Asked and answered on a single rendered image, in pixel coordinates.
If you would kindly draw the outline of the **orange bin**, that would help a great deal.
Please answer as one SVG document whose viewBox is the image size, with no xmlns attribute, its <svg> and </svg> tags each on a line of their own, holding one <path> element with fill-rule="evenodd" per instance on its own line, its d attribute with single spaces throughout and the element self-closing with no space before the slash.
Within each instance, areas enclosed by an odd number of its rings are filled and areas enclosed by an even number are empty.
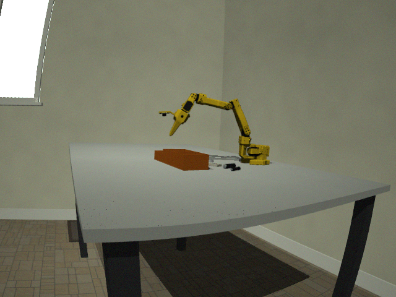
<svg viewBox="0 0 396 297">
<path fill-rule="evenodd" d="M 154 159 L 183 171 L 209 170 L 209 155 L 192 150 L 155 150 Z"/>
</svg>

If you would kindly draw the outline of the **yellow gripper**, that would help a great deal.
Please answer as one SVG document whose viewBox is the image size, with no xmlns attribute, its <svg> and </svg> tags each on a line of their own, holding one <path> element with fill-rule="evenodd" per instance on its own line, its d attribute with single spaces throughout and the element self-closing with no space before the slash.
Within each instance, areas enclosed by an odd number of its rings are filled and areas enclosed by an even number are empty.
<svg viewBox="0 0 396 297">
<path fill-rule="evenodd" d="M 159 111 L 159 113 L 161 113 L 162 116 L 166 116 L 166 114 L 168 113 L 174 115 L 173 119 L 176 120 L 176 122 L 174 123 L 174 126 L 171 129 L 170 136 L 172 136 L 175 133 L 175 131 L 181 124 L 184 124 L 187 121 L 187 119 L 190 118 L 190 114 L 188 114 L 183 110 L 181 111 L 180 109 L 178 109 L 175 113 L 172 113 L 171 111 Z"/>
</svg>

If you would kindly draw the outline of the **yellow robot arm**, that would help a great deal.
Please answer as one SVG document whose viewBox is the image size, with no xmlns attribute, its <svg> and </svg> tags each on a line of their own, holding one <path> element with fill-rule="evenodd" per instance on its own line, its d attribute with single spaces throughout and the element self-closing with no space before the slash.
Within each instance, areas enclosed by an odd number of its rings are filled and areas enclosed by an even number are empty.
<svg viewBox="0 0 396 297">
<path fill-rule="evenodd" d="M 202 93 L 199 94 L 191 93 L 191 96 L 189 99 L 186 100 L 186 103 L 182 104 L 183 107 L 181 108 L 181 110 L 184 110 L 185 112 L 189 113 L 192 107 L 194 106 L 195 101 L 197 104 L 200 105 L 208 105 L 223 110 L 232 109 L 239 130 L 241 132 L 241 136 L 239 136 L 239 156 L 242 158 L 241 163 L 250 162 L 249 163 L 250 165 L 269 165 L 270 160 L 267 160 L 267 154 L 268 154 L 267 150 L 269 149 L 269 146 L 250 144 L 251 137 L 249 136 L 249 134 L 251 133 L 251 131 L 249 129 L 248 123 L 246 121 L 245 115 L 241 109 L 238 99 L 231 100 L 229 101 L 229 103 L 227 103 L 225 101 L 207 98 L 207 95 Z M 248 147 L 247 148 L 248 155 L 246 155 L 246 147 Z M 260 161 L 260 160 L 265 160 L 265 161 Z"/>
</svg>

